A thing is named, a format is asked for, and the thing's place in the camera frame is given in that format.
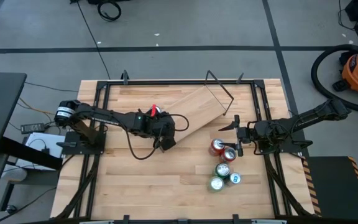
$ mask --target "wooden table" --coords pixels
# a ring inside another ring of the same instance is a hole
[[[272,118],[288,117],[280,80],[264,81]],[[93,104],[96,82],[81,82],[78,94],[80,101]],[[164,109],[199,87],[114,86],[110,89],[108,109],[123,113],[138,108],[145,111],[153,103]],[[215,194],[207,191],[206,183],[218,163],[217,157],[208,154],[211,140],[236,140],[234,131],[218,132],[218,129],[227,126],[235,114],[240,115],[242,126],[257,119],[250,86],[225,87],[234,97],[226,116],[220,116],[195,131],[166,153],[156,151],[145,161],[138,161],[130,154],[125,132],[121,128],[109,126],[106,150],[99,163],[92,220],[122,220],[123,215],[130,215],[131,220],[228,219],[232,218],[232,214],[239,214],[240,218],[273,218],[264,160],[262,156],[253,155],[253,144],[244,146],[244,156],[231,163],[231,168],[242,174],[241,185],[225,188]],[[230,99],[218,85],[210,85],[208,88],[223,106],[228,105]],[[145,156],[151,150],[151,139],[132,136],[131,142],[138,156]],[[307,211],[313,212],[301,160],[289,154],[282,154],[281,159],[288,188]],[[58,215],[76,192],[82,162],[83,156],[75,156],[64,166],[51,217]],[[283,213],[281,193],[278,187],[276,189],[280,211]],[[85,193],[82,215],[85,214],[87,197]]]

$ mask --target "orange shop vacuum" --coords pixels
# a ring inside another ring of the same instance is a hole
[[[324,51],[314,62],[311,68],[311,80],[313,81],[316,89],[327,98],[340,99],[345,104],[346,107],[352,110],[358,111],[358,105],[346,101],[335,94],[331,93],[325,87],[322,86],[317,77],[317,70],[320,63],[328,56],[334,52],[345,51],[341,54],[339,58],[340,63],[344,66],[342,71],[342,79],[333,84],[335,91],[344,91],[346,89],[352,89],[358,91],[358,46],[343,44],[335,47],[331,47]]]

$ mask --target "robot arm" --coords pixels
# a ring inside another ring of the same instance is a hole
[[[313,142],[295,141],[292,139],[294,132],[320,121],[340,121],[347,118],[350,112],[340,100],[328,100],[322,105],[292,118],[254,121],[249,122],[247,127],[240,127],[240,118],[238,115],[235,115],[234,121],[219,131],[236,129],[237,143],[225,143],[225,145],[237,149],[239,156],[243,155],[242,143],[258,142],[259,147],[267,149],[267,151],[265,150],[266,152],[274,152],[279,147],[289,145],[302,149],[308,147]],[[250,123],[255,123],[254,128],[249,127]]]
[[[155,107],[148,112],[118,113],[104,110],[78,100],[62,101],[55,115],[58,126],[69,126],[82,140],[92,146],[97,144],[98,131],[85,125],[83,120],[90,119],[106,124],[119,126],[125,131],[142,138],[154,138],[153,147],[161,147],[164,151],[173,147],[176,142],[175,122],[167,112],[159,112]]]

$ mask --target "red soda can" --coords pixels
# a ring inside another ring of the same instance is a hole
[[[218,156],[224,151],[223,141],[220,139],[213,139],[211,145],[209,146],[209,153],[211,156]]]
[[[221,156],[219,157],[219,160],[221,162],[232,162],[234,159],[236,159],[237,154],[236,150],[234,150],[231,147],[227,147],[224,152],[221,153]]]

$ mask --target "wooden board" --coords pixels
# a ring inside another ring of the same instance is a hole
[[[225,110],[208,87],[202,86],[164,111],[170,114],[181,114],[189,120],[189,128],[186,131],[177,131],[175,133],[175,141],[178,143],[189,134],[221,116]],[[172,118],[175,121],[176,129],[186,128],[187,122],[185,119],[179,116],[173,116]]]
[[[265,80],[265,84],[273,119],[288,117],[280,80]],[[93,104],[95,87],[96,81],[82,81],[78,99]],[[151,104],[165,109],[199,87],[113,86],[110,89],[108,109],[119,112],[138,108],[147,110]],[[224,107],[228,106],[230,98],[220,86],[210,85],[208,88]],[[227,126],[235,114],[240,115],[241,125],[256,120],[249,85],[226,85],[226,88],[235,98],[226,116],[219,116],[185,137],[166,153],[156,151],[145,161],[137,161],[132,157],[122,129],[109,126],[106,150],[99,164],[92,219],[122,220],[123,215],[130,215],[131,219],[138,220],[222,219],[232,218],[235,213],[240,218],[272,218],[264,160],[262,156],[253,155],[253,144],[245,145],[244,156],[238,157],[231,164],[235,172],[242,174],[241,185],[215,194],[207,191],[206,183],[213,167],[218,163],[217,157],[208,154],[211,140],[236,140],[234,131],[218,132],[218,129]],[[152,140],[150,142],[150,139],[131,136],[131,141],[138,156],[145,156],[150,152]],[[288,154],[282,154],[281,158],[288,188],[305,209],[313,212],[300,159]],[[63,168],[51,217],[63,210],[77,190],[82,161],[83,156],[75,156]],[[279,190],[277,195],[283,211]],[[85,205],[86,196],[82,211],[85,210]]]

